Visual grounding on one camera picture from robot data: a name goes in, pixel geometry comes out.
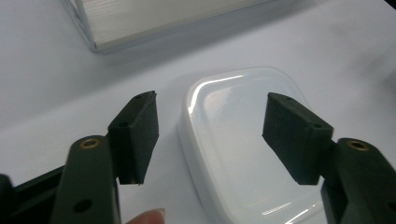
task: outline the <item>translucent plastic box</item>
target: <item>translucent plastic box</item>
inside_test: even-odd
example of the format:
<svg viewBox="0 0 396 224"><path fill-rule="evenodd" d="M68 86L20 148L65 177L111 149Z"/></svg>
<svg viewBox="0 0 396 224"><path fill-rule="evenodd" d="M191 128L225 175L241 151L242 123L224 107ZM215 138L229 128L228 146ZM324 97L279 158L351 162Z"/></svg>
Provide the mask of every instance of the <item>translucent plastic box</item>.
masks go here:
<svg viewBox="0 0 396 224"><path fill-rule="evenodd" d="M63 0L93 51L204 20L266 0Z"/></svg>
<svg viewBox="0 0 396 224"><path fill-rule="evenodd" d="M324 217L321 185L299 186L262 138L270 91L306 106L294 82L270 67L198 80L183 102L179 139L203 207L220 223L318 223Z"/></svg>

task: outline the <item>brass screw insert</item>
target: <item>brass screw insert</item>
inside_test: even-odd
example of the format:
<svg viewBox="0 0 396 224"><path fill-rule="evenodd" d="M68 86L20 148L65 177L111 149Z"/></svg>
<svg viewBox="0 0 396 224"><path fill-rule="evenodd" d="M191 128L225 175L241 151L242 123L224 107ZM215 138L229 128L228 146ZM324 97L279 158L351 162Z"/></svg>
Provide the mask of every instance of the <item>brass screw insert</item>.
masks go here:
<svg viewBox="0 0 396 224"><path fill-rule="evenodd" d="M81 147L82 149L90 149L90 148L94 148L99 146L100 141L97 138L89 138L87 140L82 141L79 144L79 147Z"/></svg>
<svg viewBox="0 0 396 224"><path fill-rule="evenodd" d="M360 141L351 140L351 141L347 141L346 144L349 147L352 147L352 148L354 148L354 149L356 149L358 151L368 151L368 150L370 150L370 148L366 144L364 144L363 142L360 142Z"/></svg>

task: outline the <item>fingertip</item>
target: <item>fingertip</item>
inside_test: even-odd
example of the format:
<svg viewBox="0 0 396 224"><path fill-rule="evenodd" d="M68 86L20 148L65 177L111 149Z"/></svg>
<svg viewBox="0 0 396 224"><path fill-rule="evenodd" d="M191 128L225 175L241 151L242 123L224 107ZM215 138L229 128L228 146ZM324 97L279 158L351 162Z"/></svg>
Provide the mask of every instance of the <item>fingertip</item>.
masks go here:
<svg viewBox="0 0 396 224"><path fill-rule="evenodd" d="M154 209L140 214L127 224L164 224L165 210L163 208Z"/></svg>

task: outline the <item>screw hole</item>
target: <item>screw hole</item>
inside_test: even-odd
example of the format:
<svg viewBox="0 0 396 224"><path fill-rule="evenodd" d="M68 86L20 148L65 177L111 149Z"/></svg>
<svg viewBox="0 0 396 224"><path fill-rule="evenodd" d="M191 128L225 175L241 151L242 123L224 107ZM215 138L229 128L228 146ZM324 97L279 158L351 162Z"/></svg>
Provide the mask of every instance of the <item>screw hole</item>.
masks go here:
<svg viewBox="0 0 396 224"><path fill-rule="evenodd" d="M92 207L92 201L89 199L84 199L76 203L73 207L75 213L83 213L88 211Z"/></svg>
<svg viewBox="0 0 396 224"><path fill-rule="evenodd" d="M363 142L358 142L358 141L348 141L347 145L349 147L355 148L359 151L368 151L370 148L364 144Z"/></svg>
<svg viewBox="0 0 396 224"><path fill-rule="evenodd" d="M79 146L81 148L88 149L88 148L93 148L93 147L99 146L99 143L100 143L99 139L90 138L90 139L87 139L87 140L81 142L81 144L79 144Z"/></svg>
<svg viewBox="0 0 396 224"><path fill-rule="evenodd" d="M119 124L119 127L125 128L125 127L127 127L128 125L129 125L128 122L122 122L122 123Z"/></svg>

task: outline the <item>container lid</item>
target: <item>container lid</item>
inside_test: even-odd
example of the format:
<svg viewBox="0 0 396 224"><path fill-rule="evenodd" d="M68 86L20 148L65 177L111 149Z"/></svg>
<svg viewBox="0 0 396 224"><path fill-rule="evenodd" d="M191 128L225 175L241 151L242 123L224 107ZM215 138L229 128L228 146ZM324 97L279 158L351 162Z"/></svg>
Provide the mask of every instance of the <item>container lid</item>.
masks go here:
<svg viewBox="0 0 396 224"><path fill-rule="evenodd" d="M178 132L194 185L206 212L224 223L295 223L323 211L319 186L294 182L262 138L268 92L307 106L270 67L203 78L183 103Z"/></svg>

